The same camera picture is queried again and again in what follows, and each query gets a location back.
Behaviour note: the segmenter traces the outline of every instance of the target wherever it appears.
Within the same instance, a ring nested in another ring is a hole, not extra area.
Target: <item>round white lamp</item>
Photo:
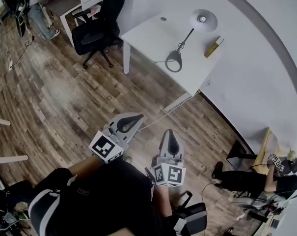
[[[186,40],[189,38],[189,36],[192,34],[194,30],[198,32],[211,32],[214,31],[217,28],[218,20],[217,17],[210,12],[209,10],[204,9],[198,9],[193,11],[191,17],[190,17],[190,23],[192,25],[192,30],[189,32],[185,40],[179,44],[179,47],[177,50],[171,51],[168,57],[165,60],[165,66],[166,68],[174,73],[180,72],[182,69],[182,58],[180,50],[184,48],[184,45],[186,43]],[[179,69],[171,69],[168,66],[169,62],[176,61],[179,65]]]
[[[199,9],[193,11],[190,23],[194,30],[199,32],[211,32],[218,25],[217,17],[209,10]]]

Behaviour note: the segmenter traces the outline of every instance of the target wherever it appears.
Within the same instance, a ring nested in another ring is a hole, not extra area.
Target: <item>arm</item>
[[[268,171],[267,177],[266,177],[266,183],[264,190],[268,192],[276,191],[277,189],[277,181],[274,181],[274,171],[275,171],[275,165],[272,164],[270,166],[270,171]]]
[[[161,186],[161,185],[155,185],[153,202],[154,202],[154,207],[165,218],[172,215],[168,187]]]
[[[127,228],[120,229],[119,231],[112,233],[108,236],[134,236],[134,234]]]
[[[279,171],[279,170],[275,170],[274,175],[275,175],[276,177],[281,177],[281,175],[280,175],[280,171]]]
[[[82,179],[94,173],[103,164],[103,161],[98,156],[92,155],[91,157],[71,166],[69,171],[73,176],[77,175],[77,179]]]

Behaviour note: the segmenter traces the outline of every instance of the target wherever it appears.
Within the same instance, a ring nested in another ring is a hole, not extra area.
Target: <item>hand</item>
[[[274,175],[275,175],[276,177],[280,177],[280,171],[277,170],[277,169],[275,169],[275,173],[274,173]]]
[[[267,159],[267,167],[269,168],[271,165],[274,165],[274,162],[272,161],[273,158],[275,157],[274,154],[270,155]]]

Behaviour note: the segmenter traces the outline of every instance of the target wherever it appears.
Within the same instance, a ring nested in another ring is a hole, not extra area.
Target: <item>black office chair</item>
[[[204,203],[198,203],[189,207],[186,207],[192,198],[192,193],[187,192],[188,199],[183,205],[173,208],[174,218],[179,217],[185,219],[187,223],[181,231],[182,236],[191,236],[202,232],[207,227],[207,211]]]
[[[109,67],[113,68],[113,64],[105,54],[106,47],[118,45],[122,47],[122,40],[119,39],[120,28],[117,24],[117,18],[121,12],[125,0],[103,0],[100,12],[97,14],[98,19],[92,20],[87,17],[90,9],[82,11],[74,15],[74,18],[83,16],[86,20],[72,31],[72,38],[76,52],[83,55],[89,52],[87,59],[83,63],[86,69],[86,63],[89,59],[99,51]]]

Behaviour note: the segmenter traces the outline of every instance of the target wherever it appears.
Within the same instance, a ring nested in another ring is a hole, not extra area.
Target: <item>white chair leg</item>
[[[50,20],[50,17],[48,15],[47,11],[46,11],[46,8],[44,6],[40,6],[40,7],[41,7],[42,12],[44,13],[44,16],[45,16],[46,20],[47,20],[48,28],[50,28],[51,25],[52,25],[52,22]]]
[[[128,74],[130,70],[130,55],[131,46],[126,41],[123,41],[123,72],[125,74]]]
[[[63,15],[60,16],[60,20],[61,20],[61,22],[63,24],[63,27],[65,29],[66,34],[68,35],[68,37],[70,39],[70,42],[71,42],[72,46],[74,47],[74,42],[73,42],[73,38],[72,38],[72,32],[70,30],[70,27],[68,25],[68,22],[66,21],[65,14],[63,14]]]
[[[13,163],[28,160],[28,155],[0,157],[0,163]]]
[[[74,21],[75,21],[76,26],[79,26],[78,20],[76,18],[74,19]]]
[[[3,120],[3,119],[0,119],[0,124],[3,124],[3,125],[11,125],[11,122],[8,121],[8,120]]]

